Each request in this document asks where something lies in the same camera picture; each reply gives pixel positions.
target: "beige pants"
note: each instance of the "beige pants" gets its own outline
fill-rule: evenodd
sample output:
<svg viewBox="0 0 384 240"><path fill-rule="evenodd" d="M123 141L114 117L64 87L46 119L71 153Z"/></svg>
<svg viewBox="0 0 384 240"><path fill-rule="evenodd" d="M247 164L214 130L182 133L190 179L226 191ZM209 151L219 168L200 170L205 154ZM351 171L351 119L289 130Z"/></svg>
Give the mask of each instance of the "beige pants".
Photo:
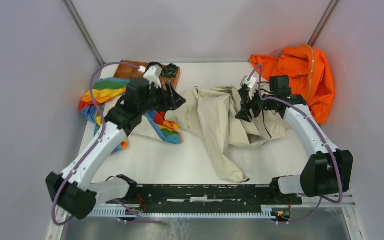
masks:
<svg viewBox="0 0 384 240"><path fill-rule="evenodd" d="M251 123L236 119L241 97L233 85L212 89L195 87L182 96L186 103L176 111L168 111L165 119L205 141L215 172L222 180L242 183L249 179L225 156L229 144L256 148L271 139L286 137L289 125L278 113L265 111Z"/></svg>

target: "table surface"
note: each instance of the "table surface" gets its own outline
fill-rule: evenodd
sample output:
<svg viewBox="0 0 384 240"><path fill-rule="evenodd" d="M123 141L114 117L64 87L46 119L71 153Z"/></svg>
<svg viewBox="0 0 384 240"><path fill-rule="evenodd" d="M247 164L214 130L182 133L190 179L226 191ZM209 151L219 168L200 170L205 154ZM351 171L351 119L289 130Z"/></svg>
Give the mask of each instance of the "table surface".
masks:
<svg viewBox="0 0 384 240"><path fill-rule="evenodd" d="M253 70L250 63L179 63L181 75L176 91L199 86L212 88L239 84ZM117 65L103 69L101 78L113 77ZM80 151L93 138L95 126L87 123ZM150 137L131 135L129 147L109 156L96 173L93 183L109 176L124 174L139 184L232 184L220 180L211 164L205 142L191 133L180 130L183 143L179 145ZM229 146L228 156L250 178L246 184L269 184L272 178L299 175L308 158L293 129L287 137L267 142L256 149Z"/></svg>

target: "rainbow cloth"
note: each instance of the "rainbow cloth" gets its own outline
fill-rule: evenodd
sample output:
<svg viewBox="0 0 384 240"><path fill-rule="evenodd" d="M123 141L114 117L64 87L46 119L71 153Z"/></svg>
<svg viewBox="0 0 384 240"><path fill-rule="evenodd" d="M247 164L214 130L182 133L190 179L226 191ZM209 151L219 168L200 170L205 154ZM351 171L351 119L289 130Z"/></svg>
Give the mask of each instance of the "rainbow cloth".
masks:
<svg viewBox="0 0 384 240"><path fill-rule="evenodd" d="M126 86L129 82L130 80L128 79L109 77L101 79L95 83L92 90L93 96L95 97L97 103L100 105L99 107L101 108L102 112L104 112L106 102L112 100L115 97L123 95L126 92ZM96 107L94 106L94 103L92 102L91 94L89 91L87 91L81 98L79 110L83 117L85 117L88 121L96 124L94 133L96 134L102 124L102 119ZM141 124L150 124L159 138L164 142L171 144L181 144L182 136L180 132L176 130L180 127L172 121L164 120L164 115L165 112L148 112L143 116L148 119L149 123L142 121ZM119 146L117 146L116 149L114 149L113 153L121 150L122 148L127 148L128 146L129 143L126 139Z"/></svg>

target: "brown wooden tray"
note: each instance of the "brown wooden tray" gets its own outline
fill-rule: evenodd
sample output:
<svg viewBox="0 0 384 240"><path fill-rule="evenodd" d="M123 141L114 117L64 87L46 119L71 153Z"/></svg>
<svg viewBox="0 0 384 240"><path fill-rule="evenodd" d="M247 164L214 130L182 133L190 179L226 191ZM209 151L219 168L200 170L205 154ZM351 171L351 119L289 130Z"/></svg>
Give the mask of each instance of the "brown wooden tray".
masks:
<svg viewBox="0 0 384 240"><path fill-rule="evenodd" d="M144 67L148 66L147 62L128 61L128 60L122 60L122 62L134 64L136 66L144 66ZM137 78L137 77L141 77L141 76L143 76L143 74L138 72L138 70L136 68L134 68L132 66L127 66L124 64L118 65L117 71L115 71L115 73L114 73L114 78L118 78L118 79L130 79L130 80L132 80L133 78ZM165 87L166 81L170 81L171 84L173 85L174 89L176 89L176 87L178 85L179 77L180 77L180 67L177 67L177 73L176 73L176 76L174 78L167 78L164 76L160 76L159 79L160 79L163 87Z"/></svg>

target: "orange jacket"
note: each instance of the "orange jacket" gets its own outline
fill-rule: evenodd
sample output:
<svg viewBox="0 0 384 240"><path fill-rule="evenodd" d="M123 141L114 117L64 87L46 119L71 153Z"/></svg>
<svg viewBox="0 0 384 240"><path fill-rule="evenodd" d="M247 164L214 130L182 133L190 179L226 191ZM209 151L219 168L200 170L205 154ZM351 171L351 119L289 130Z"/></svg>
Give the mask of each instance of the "orange jacket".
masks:
<svg viewBox="0 0 384 240"><path fill-rule="evenodd" d="M287 47L280 58L251 55L249 62L262 65L262 76L288 75L292 94L301 94L318 124L328 118L335 97L335 83L325 53L302 44Z"/></svg>

